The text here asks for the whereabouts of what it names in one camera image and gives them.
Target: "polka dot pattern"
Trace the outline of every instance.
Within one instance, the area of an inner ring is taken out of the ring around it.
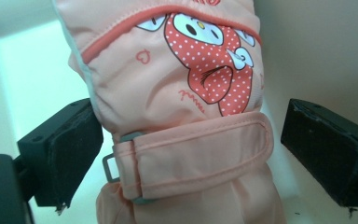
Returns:
[[[172,14],[167,20],[165,38],[174,55],[189,69],[190,89],[205,103],[218,104],[222,116],[243,112],[252,90],[253,69],[247,64],[238,70],[227,52],[235,52],[241,47],[235,30],[217,26],[223,33],[223,44],[205,43],[178,31],[173,22],[175,15]]]

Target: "pink glove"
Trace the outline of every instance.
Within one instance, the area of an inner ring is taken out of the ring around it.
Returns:
[[[251,0],[57,0],[115,141],[99,223],[285,223]],[[120,143],[123,135],[144,135]],[[139,199],[150,200],[138,204]]]

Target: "velcro strap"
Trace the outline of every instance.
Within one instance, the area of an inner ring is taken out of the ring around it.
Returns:
[[[209,119],[117,144],[124,197],[158,199],[208,189],[264,164],[273,149],[260,112]]]

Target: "orange trim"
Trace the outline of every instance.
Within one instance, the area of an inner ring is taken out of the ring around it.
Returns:
[[[154,7],[142,11],[141,13],[135,14],[127,18],[120,25],[115,26],[108,33],[103,35],[101,38],[97,39],[87,49],[84,50],[84,52],[81,54],[84,63],[85,64],[90,63],[94,58],[98,57],[98,55],[101,53],[103,49],[106,49],[113,41],[119,38],[122,34],[129,32],[130,29],[132,29],[142,21],[149,20],[150,18],[156,15],[168,14],[173,12],[185,13],[186,15],[189,16],[202,18],[203,20],[206,20],[207,22],[210,23],[230,26],[239,30],[243,30],[247,34],[252,35],[258,41],[258,43],[261,44],[260,35],[256,33],[254,30],[250,29],[248,26],[243,25],[239,22],[216,18],[214,16],[198,12],[197,10],[188,7],[182,7],[176,5],[163,6],[163,7]]]

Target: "pink fabric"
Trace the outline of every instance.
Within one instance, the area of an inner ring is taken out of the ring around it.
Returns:
[[[56,0],[94,112],[113,135],[111,223],[285,223],[266,165],[253,0]],[[123,135],[145,135],[119,143]],[[143,198],[147,204],[135,203]]]

